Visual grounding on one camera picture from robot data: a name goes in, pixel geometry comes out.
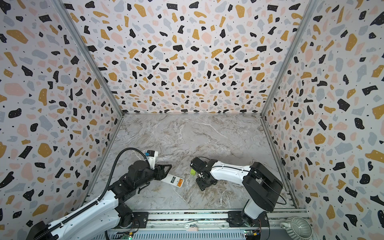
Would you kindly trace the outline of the white red remote control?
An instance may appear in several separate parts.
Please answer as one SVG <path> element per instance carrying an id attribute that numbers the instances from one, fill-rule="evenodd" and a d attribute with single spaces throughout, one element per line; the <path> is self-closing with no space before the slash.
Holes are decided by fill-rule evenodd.
<path id="1" fill-rule="evenodd" d="M 181 188 L 184 184 L 184 179 L 172 174 L 167 174 L 167 176 L 161 180 L 161 182 L 164 182 L 166 184 L 169 184 L 173 187 Z"/>

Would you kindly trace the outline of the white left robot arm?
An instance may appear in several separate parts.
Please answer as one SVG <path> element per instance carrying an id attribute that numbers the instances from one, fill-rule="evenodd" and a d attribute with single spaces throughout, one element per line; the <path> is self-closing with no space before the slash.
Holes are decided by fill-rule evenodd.
<path id="1" fill-rule="evenodd" d="M 59 220 L 33 225 L 27 239 L 89 239 L 115 227 L 134 227 L 138 220 L 126 201 L 139 194 L 151 181 L 165 179 L 171 168 L 172 165 L 152 168 L 148 161 L 136 161 L 126 174 L 107 187 L 104 194 Z"/>

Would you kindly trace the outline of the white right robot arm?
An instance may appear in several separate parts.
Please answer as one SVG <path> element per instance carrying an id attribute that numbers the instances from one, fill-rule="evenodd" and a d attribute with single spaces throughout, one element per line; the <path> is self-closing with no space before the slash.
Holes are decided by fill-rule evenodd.
<path id="1" fill-rule="evenodd" d="M 243 214 L 255 220 L 262 212 L 272 212 L 281 197 L 283 183 L 262 163 L 251 166 L 235 166 L 218 160 L 191 160 L 191 168 L 198 174 L 196 183 L 201 191 L 227 181 L 245 187 L 250 199 L 243 208 Z"/>

